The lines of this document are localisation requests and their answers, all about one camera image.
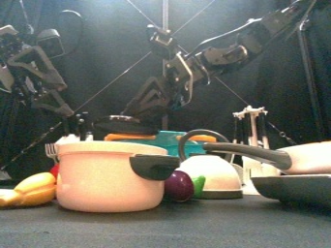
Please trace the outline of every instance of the white kettle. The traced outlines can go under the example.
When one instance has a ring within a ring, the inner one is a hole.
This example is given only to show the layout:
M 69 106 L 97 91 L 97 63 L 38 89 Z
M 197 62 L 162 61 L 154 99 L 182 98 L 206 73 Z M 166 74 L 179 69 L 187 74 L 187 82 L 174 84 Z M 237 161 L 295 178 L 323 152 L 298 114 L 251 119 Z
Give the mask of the white kettle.
M 187 158 L 186 142 L 193 136 L 207 135 L 218 140 L 229 142 L 219 133 L 210 130 L 193 130 L 186 133 L 179 142 L 179 154 L 182 164 L 178 171 L 186 172 L 191 178 L 201 175 L 206 177 L 202 191 L 202 199 L 238 199 L 242 198 L 242 182 L 238 170 L 227 161 L 230 157 L 222 158 L 217 155 L 195 155 Z

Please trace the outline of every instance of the yellow banana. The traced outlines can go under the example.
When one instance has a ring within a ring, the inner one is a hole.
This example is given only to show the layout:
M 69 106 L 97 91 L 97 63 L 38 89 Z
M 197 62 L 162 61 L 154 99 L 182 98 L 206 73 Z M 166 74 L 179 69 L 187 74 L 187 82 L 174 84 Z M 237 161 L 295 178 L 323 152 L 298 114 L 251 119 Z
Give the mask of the yellow banana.
M 50 172 L 28 177 L 14 190 L 0 192 L 0 206 L 34 206 L 57 196 L 57 178 Z

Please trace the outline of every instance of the pot handle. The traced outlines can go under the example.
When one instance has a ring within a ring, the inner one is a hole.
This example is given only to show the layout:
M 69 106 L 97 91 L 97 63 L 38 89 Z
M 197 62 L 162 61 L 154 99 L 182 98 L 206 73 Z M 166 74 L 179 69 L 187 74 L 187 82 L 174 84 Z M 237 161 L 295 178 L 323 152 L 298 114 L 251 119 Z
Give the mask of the pot handle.
M 181 158 L 167 155 L 137 154 L 135 157 L 130 157 L 130 164 L 139 177 L 165 181 L 181 166 Z

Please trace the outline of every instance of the gray table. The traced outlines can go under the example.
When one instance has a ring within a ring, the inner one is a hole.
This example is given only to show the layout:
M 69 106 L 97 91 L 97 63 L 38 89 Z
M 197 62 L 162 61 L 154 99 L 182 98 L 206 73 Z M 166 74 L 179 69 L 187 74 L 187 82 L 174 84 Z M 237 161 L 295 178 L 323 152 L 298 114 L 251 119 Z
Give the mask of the gray table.
M 57 201 L 0 210 L 0 247 L 331 247 L 331 210 L 262 196 L 85 213 Z

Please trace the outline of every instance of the white pot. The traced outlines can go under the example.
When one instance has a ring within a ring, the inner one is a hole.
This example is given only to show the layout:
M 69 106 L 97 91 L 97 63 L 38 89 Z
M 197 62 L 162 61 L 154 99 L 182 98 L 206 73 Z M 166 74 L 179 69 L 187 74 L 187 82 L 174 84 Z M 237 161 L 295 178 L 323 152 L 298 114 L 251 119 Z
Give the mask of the white pot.
M 127 212 L 157 207 L 165 180 L 142 178 L 131 168 L 137 154 L 166 155 L 145 144 L 81 141 L 61 145 L 58 200 L 65 208 L 87 212 Z

